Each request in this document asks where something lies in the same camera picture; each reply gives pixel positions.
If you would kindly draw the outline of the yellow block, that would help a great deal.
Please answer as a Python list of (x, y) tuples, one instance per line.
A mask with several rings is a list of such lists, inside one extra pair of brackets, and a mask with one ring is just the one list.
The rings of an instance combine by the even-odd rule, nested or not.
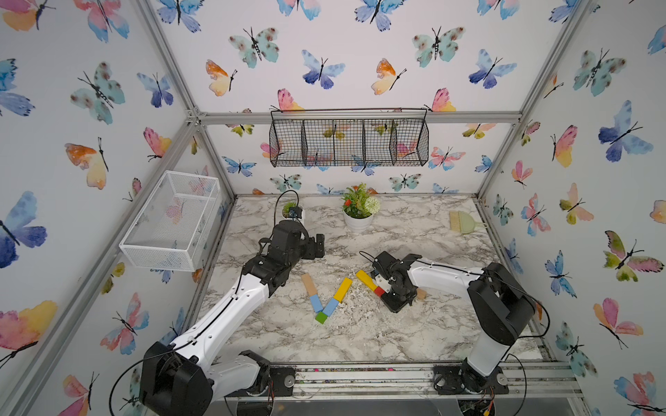
[(336, 291), (334, 295), (334, 299), (338, 303), (342, 303), (345, 296), (347, 295), (350, 287), (352, 286), (353, 281), (350, 278), (345, 278), (343, 279), (343, 282), (340, 284), (338, 290)]
[(368, 287), (371, 291), (375, 291), (377, 288), (377, 285), (375, 281), (370, 277), (368, 273), (366, 273), (364, 270), (359, 270), (356, 273), (357, 279), (362, 282), (366, 287)]

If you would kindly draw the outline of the light blue block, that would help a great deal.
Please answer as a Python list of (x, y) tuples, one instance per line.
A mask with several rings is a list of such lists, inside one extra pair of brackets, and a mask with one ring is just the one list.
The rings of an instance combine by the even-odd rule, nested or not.
[(336, 308), (338, 307), (338, 305), (339, 301), (336, 300), (335, 298), (329, 300), (329, 303), (327, 303), (323, 309), (324, 315), (326, 315), (327, 317), (331, 317), (332, 314), (335, 312)]
[(321, 303), (321, 300), (317, 294), (310, 296), (310, 304), (316, 314), (323, 311), (324, 306)]

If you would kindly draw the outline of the green cube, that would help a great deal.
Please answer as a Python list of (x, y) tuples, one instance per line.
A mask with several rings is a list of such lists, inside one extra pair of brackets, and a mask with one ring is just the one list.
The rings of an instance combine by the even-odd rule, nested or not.
[(320, 311), (316, 315), (316, 321), (319, 322), (320, 324), (324, 324), (328, 319), (328, 316), (324, 314), (324, 312)]

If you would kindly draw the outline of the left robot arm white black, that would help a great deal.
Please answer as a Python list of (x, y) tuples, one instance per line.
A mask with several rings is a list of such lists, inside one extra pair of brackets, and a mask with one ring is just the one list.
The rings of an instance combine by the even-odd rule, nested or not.
[(202, 415), (232, 393), (268, 395), (271, 364), (261, 355), (246, 350), (229, 362), (215, 360), (246, 318), (287, 283), (299, 261), (324, 257), (324, 242), (324, 235), (310, 236), (298, 221), (276, 223), (211, 310), (168, 345), (158, 341), (147, 350), (140, 403), (158, 415)]

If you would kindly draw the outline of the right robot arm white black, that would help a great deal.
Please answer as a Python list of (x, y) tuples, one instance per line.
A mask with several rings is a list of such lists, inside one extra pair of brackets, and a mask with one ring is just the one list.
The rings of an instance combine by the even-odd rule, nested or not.
[(387, 308), (400, 312), (417, 298), (418, 289), (434, 289), (458, 296), (472, 305), (480, 334), (470, 355), (456, 365), (434, 368), (434, 390), (439, 395), (508, 393), (501, 362), (522, 337), (541, 305), (500, 263), (480, 269), (463, 269), (409, 254), (398, 259), (387, 251), (372, 259), (374, 274), (390, 289), (380, 298)]

